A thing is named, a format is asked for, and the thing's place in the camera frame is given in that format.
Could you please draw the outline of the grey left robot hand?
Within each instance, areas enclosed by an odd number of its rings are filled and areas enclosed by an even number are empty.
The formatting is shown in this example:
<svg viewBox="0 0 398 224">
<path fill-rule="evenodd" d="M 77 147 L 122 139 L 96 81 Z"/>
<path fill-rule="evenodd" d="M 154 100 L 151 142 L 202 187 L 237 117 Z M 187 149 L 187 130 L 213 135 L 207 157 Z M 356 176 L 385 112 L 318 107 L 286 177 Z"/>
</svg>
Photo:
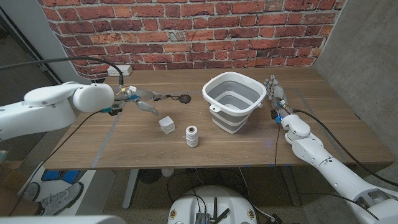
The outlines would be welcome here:
<svg viewBox="0 0 398 224">
<path fill-rule="evenodd" d="M 155 106 L 148 103 L 148 101 L 163 100 L 167 97 L 160 93 L 145 90 L 143 88 L 137 88 L 135 86 L 125 86 L 116 89 L 118 92 L 114 96 L 115 103 L 122 102 L 134 102 L 136 106 L 146 112 L 150 112 L 155 116 L 159 115 L 159 112 L 155 109 Z"/>
</svg>

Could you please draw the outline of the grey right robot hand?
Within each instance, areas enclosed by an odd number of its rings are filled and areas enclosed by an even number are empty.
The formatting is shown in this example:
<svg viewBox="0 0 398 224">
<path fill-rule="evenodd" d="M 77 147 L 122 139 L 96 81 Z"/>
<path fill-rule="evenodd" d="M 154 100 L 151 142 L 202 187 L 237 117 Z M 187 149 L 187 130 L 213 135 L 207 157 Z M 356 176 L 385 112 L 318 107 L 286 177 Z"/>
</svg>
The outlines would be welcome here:
<svg viewBox="0 0 398 224">
<path fill-rule="evenodd" d="M 267 97 L 271 103 L 271 118 L 280 123 L 283 118 L 293 114 L 293 109 L 289 106 L 284 89 L 274 75 L 270 79 L 265 79 L 264 86 L 267 90 Z"/>
</svg>

